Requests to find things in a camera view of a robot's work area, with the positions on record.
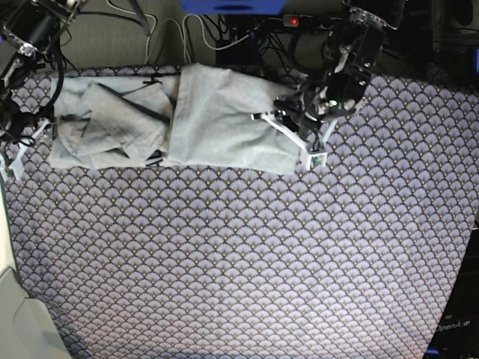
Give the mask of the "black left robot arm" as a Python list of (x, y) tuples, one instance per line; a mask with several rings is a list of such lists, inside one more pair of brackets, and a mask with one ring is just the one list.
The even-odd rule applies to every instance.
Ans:
[(357, 112), (382, 52), (386, 30), (398, 28), (405, 4), (344, 1), (344, 15), (326, 39), (321, 68), (306, 69), (295, 63), (307, 77), (294, 93), (274, 101), (278, 111), (310, 130)]

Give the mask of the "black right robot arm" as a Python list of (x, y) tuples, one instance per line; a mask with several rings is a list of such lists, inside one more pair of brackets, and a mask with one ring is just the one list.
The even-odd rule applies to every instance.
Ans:
[[(1, 74), (1, 143), (31, 147), (35, 140), (23, 131), (48, 117), (64, 83), (61, 35), (81, 13), (86, 1), (23, 1), (3, 25), (6, 41), (15, 48)], [(47, 104), (37, 112), (22, 112), (11, 99), (14, 90), (40, 68), (42, 60), (51, 60), (58, 72), (57, 87)]]

